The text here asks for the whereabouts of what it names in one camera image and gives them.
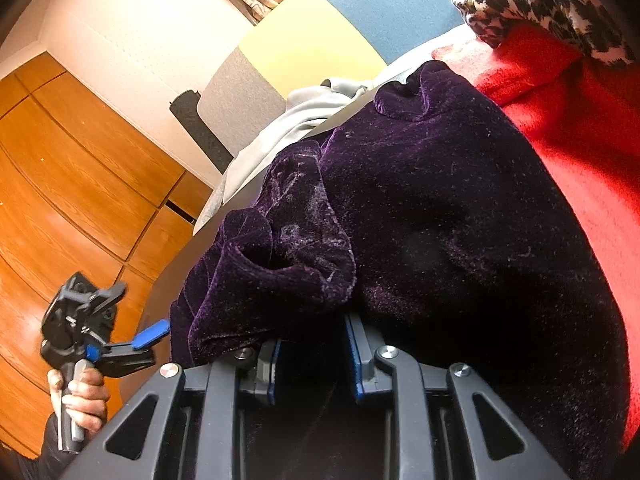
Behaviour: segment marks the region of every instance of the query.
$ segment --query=yellow panel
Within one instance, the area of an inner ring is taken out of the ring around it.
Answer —
[[[327,77],[373,79],[386,66],[326,0],[284,0],[244,37],[240,50],[284,98]]]

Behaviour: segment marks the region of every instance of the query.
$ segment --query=red blanket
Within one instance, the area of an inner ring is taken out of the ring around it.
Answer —
[[[527,136],[598,257],[625,320],[626,448],[640,426],[640,64],[605,67],[527,23],[495,50],[473,40],[433,57]]]

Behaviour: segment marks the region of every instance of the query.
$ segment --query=leopard print pillow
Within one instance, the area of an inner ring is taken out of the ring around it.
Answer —
[[[497,47],[511,24],[527,20],[546,28],[585,56],[608,65],[635,61],[631,48],[599,0],[453,0],[476,36]]]

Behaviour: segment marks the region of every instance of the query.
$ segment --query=metal screw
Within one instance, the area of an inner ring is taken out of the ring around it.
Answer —
[[[378,348],[378,355],[384,359],[393,359],[398,355],[398,349],[395,346],[384,345]]]
[[[471,373],[471,367],[464,363],[456,363],[451,367],[451,371],[456,377],[466,377]]]
[[[241,348],[234,352],[234,357],[239,361],[244,361],[245,359],[249,359],[254,356],[254,349],[247,346],[245,348]]]
[[[180,371],[180,368],[176,363],[167,363],[160,367],[160,375],[165,378],[173,377],[178,371]]]

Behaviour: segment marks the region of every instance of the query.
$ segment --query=multicolored headboard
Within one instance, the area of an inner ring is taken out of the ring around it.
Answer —
[[[449,0],[285,0],[220,66],[198,114],[235,157],[283,113],[292,90],[330,76],[373,79],[462,23]]]

